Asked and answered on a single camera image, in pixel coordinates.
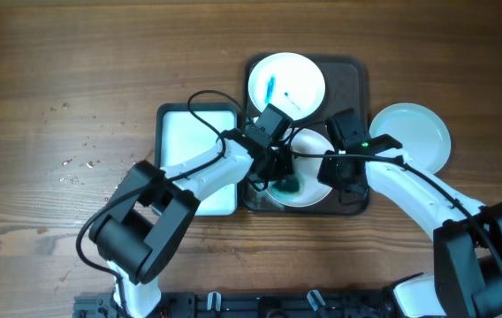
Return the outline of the white plate large blue smear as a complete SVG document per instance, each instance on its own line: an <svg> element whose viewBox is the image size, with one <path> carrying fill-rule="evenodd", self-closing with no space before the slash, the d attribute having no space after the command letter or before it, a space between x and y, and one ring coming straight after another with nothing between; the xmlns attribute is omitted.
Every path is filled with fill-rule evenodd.
<svg viewBox="0 0 502 318"><path fill-rule="evenodd" d="M322 134L310 129L298 132L291 142L292 150L301 154L323 155L327 150L333 150L330 142ZM293 175L300 178L302 191L298 195L284 195L273 192L270 182L267 194L278 203L292 208L305 208L323 200L332 190L317 180L322 159L293 156Z"/></svg>

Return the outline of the white plate single blue streak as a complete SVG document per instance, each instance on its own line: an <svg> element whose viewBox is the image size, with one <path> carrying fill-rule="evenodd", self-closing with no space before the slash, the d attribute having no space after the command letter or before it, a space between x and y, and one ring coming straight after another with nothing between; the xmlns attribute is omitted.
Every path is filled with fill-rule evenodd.
<svg viewBox="0 0 502 318"><path fill-rule="evenodd" d="M372 137L388 134L425 170L439 172L452 151L451 135L432 110L410 102L396 103L376 114L369 126Z"/></svg>

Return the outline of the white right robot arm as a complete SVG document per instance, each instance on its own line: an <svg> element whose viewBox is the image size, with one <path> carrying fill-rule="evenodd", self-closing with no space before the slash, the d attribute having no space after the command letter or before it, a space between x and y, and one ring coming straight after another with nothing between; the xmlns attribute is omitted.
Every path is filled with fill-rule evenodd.
<svg viewBox="0 0 502 318"><path fill-rule="evenodd" d="M398 205L433 242L434 272L396 284L403 317L497 317L502 314L502 202L487 206L436 177L451 137L433 111L398 103L369 129L354 110L324 121L330 137L318 173L342 192L372 189Z"/></svg>

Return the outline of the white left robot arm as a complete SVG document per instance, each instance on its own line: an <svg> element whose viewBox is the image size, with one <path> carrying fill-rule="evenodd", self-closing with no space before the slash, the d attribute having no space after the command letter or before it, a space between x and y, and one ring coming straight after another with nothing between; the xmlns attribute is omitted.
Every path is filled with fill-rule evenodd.
<svg viewBox="0 0 502 318"><path fill-rule="evenodd" d="M292 121L270 104L246 130L219 133L211 149L184 163L132 167L85 232L115 278L119 315L146 317L157 307L157 278L205 199L243 180L267 184L284 175L289 160L275 145Z"/></svg>

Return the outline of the green yellow sponge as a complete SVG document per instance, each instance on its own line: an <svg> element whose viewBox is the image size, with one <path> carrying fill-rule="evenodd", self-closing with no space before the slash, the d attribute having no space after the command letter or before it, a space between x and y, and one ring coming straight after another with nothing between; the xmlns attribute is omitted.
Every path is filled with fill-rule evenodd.
<svg viewBox="0 0 502 318"><path fill-rule="evenodd" d="M271 186L273 192L283 193L284 195L298 195L302 191L302 183L296 175L288 175L283 179L277 180Z"/></svg>

